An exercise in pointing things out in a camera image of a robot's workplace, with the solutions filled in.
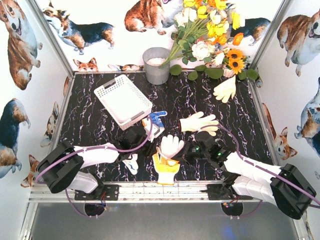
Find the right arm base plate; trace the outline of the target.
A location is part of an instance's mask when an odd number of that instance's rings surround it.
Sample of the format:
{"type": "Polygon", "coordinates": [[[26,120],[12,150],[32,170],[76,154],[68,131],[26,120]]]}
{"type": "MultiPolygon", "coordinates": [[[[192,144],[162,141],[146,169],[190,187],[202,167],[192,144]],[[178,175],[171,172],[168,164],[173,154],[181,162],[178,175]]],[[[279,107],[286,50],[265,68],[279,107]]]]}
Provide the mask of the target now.
{"type": "Polygon", "coordinates": [[[251,196],[236,193],[235,188],[232,187],[239,176],[239,174],[233,173],[222,183],[207,184],[206,189],[200,190],[200,192],[207,193],[209,200],[253,200],[251,196]]]}

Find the yellow dotted knit glove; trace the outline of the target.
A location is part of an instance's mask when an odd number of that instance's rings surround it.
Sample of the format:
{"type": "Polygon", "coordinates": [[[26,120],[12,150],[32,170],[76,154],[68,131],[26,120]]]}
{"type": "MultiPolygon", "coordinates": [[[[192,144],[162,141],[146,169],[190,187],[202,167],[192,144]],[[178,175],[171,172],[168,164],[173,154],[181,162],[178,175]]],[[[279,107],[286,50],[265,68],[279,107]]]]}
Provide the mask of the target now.
{"type": "Polygon", "coordinates": [[[180,163],[176,160],[166,159],[155,153],[152,156],[155,171],[158,173],[157,183],[160,185],[174,185],[175,175],[180,169],[180,163]]]}

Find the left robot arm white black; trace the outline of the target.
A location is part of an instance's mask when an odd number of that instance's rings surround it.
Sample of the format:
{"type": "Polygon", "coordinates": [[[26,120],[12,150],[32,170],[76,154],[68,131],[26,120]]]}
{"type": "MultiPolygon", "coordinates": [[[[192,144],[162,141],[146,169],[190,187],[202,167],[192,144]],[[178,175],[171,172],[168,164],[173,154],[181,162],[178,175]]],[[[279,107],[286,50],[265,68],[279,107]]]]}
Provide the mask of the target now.
{"type": "Polygon", "coordinates": [[[136,175],[138,157],[149,157],[156,152],[154,139],[160,133],[161,129],[154,124],[152,127],[133,126],[125,135],[102,145],[73,146],[63,141],[38,164],[35,182],[47,185],[53,194],[67,189],[91,194],[98,190],[100,183],[81,169],[98,164],[123,163],[136,175]]]}

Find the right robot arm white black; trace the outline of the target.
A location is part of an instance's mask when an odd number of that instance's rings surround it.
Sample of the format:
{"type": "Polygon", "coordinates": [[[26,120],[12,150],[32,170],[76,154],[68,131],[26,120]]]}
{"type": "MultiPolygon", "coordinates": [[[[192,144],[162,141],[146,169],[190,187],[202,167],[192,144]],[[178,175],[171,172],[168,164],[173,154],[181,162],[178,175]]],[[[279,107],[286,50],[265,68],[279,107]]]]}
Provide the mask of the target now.
{"type": "Polygon", "coordinates": [[[198,132],[173,159],[192,165],[205,160],[228,173],[224,189],[238,196],[259,199],[278,207],[285,215],[299,220],[316,199],[316,191],[292,164],[270,165],[219,146],[207,132],[198,132]]]}

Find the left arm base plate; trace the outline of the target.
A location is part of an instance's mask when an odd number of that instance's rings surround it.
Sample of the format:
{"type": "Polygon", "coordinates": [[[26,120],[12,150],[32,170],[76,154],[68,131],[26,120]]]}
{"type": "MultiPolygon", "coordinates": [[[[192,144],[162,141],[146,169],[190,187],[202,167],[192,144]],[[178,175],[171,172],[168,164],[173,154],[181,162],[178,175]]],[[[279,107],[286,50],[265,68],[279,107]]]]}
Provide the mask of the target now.
{"type": "Polygon", "coordinates": [[[74,199],[76,201],[117,201],[120,192],[119,188],[120,186],[118,184],[103,184],[98,186],[91,193],[85,193],[84,191],[77,190],[75,192],[74,199]]]}

